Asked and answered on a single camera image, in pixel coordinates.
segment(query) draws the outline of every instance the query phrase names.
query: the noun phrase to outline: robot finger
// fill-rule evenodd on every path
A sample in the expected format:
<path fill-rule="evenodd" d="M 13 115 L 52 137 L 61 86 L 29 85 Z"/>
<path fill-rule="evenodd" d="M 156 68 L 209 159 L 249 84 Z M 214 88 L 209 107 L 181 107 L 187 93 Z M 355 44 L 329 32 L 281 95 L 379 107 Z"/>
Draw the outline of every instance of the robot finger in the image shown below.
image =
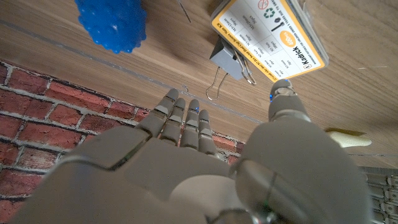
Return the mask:
<path fill-rule="evenodd" d="M 171 89 L 159 102 L 159 104 L 136 126 L 144 130 L 151 137 L 157 137 L 163 128 L 169 114 L 173 109 L 175 99 L 178 98 L 178 91 Z"/>
<path fill-rule="evenodd" d="M 218 157 L 217 148 L 211 135 L 209 113 L 202 110 L 199 113 L 199 151 Z"/>
<path fill-rule="evenodd" d="M 187 118 L 185 119 L 185 126 L 181 136 L 181 147 L 190 147 L 198 150 L 198 114 L 199 101 L 192 100 L 189 103 Z"/>
<path fill-rule="evenodd" d="M 185 100 L 179 98 L 175 104 L 169 119 L 164 126 L 160 139 L 165 140 L 173 145 L 178 144 L 180 139 L 182 117 L 184 115 Z"/>

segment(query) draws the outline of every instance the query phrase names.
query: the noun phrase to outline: binder clip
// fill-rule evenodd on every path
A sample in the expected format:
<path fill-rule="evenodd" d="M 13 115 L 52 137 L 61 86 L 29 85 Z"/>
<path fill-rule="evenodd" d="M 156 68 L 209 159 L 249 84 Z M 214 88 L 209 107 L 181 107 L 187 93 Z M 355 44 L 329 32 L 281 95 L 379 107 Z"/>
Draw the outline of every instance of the binder clip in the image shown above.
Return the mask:
<path fill-rule="evenodd" d="M 218 68 L 213 84 L 206 89 L 206 96 L 209 100 L 218 99 L 220 96 L 220 88 L 228 75 L 231 75 L 236 80 L 245 78 L 248 83 L 252 85 L 257 84 L 252 76 L 252 71 L 249 69 L 248 61 L 233 49 L 232 46 L 222 37 L 218 37 L 217 44 L 211 53 L 210 60 L 218 65 Z M 215 85 L 220 68 L 224 70 L 226 74 L 217 88 L 217 97 L 211 98 L 208 92 Z"/>

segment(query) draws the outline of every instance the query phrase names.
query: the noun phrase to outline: orange circle label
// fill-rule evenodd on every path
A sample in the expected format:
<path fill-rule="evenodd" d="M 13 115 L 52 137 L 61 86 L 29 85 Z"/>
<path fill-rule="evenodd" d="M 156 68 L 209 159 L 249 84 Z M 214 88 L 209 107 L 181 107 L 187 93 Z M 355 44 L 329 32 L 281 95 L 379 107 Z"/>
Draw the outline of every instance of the orange circle label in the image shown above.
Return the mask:
<path fill-rule="evenodd" d="M 280 39 L 282 40 L 282 42 L 288 46 L 288 47 L 294 47 L 296 46 L 296 39 L 294 38 L 293 34 L 290 33 L 289 31 L 282 31 L 280 33 Z"/>

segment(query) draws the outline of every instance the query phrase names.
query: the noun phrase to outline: wooden surface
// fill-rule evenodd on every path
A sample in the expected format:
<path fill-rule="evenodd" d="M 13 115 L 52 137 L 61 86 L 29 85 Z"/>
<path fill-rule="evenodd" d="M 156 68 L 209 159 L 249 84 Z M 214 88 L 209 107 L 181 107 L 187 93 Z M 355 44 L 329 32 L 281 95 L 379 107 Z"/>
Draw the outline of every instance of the wooden surface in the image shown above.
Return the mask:
<path fill-rule="evenodd" d="M 191 24 L 176 1 L 143 0 L 147 40 L 115 55 L 93 43 L 72 0 L 0 1 L 0 58 L 148 108 L 177 88 L 200 100 L 214 131 L 246 141 L 267 121 L 272 82 L 258 71 L 255 87 L 228 77 L 220 99 L 207 100 L 218 2 L 183 3 Z M 358 165 L 398 167 L 398 1 L 308 0 L 307 7 L 330 57 L 327 68 L 292 79 L 310 117 L 324 129 L 365 133 L 372 145 L 347 149 Z"/>

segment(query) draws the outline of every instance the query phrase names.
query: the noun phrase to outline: metal clip handle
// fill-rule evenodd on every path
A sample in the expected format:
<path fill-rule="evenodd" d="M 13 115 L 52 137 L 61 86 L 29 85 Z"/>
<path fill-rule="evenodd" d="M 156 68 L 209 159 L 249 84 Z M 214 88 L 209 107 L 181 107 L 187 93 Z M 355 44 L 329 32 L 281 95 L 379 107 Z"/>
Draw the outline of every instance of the metal clip handle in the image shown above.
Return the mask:
<path fill-rule="evenodd" d="M 218 99 L 218 97 L 219 97 L 219 95 L 220 95 L 220 88 L 221 88 L 221 85 L 223 84 L 225 78 L 228 76 L 228 73 L 225 74 L 225 76 L 224 76 L 224 78 L 222 79 L 220 85 L 218 86 L 218 88 L 217 88 L 217 98 L 210 98 L 210 96 L 209 96 L 209 94 L 208 94 L 208 91 L 209 91 L 209 89 L 211 89 L 211 88 L 216 84 L 217 76 L 218 76 L 219 70 L 220 70 L 220 67 L 217 68 L 216 77 L 214 77 L 213 84 L 211 84 L 211 86 L 210 86 L 209 88 L 206 89 L 206 96 L 207 96 L 207 98 L 208 98 L 209 100 L 217 100 L 217 99 Z"/>
<path fill-rule="evenodd" d="M 252 73 L 252 71 L 250 71 L 250 69 L 249 69 L 248 61 L 246 61 L 246 59 L 243 58 L 243 62 L 244 62 L 244 65 L 243 65 L 242 60 L 241 60 L 241 57 L 238 55 L 238 53 L 237 53 L 237 51 L 236 51 L 235 49 L 234 49 L 234 51 L 235 51 L 235 56 L 236 56 L 236 58 L 237 58 L 239 64 L 241 65 L 241 68 L 242 68 L 242 76 L 243 76 L 243 77 L 246 79 L 246 81 L 248 81 L 250 84 L 252 84 L 252 85 L 257 85 L 257 82 L 254 80 L 254 78 L 253 78 L 253 76 L 252 76 L 253 73 Z M 246 70 L 248 71 L 248 75 L 246 75 L 246 74 L 244 73 L 245 68 L 246 68 Z"/>

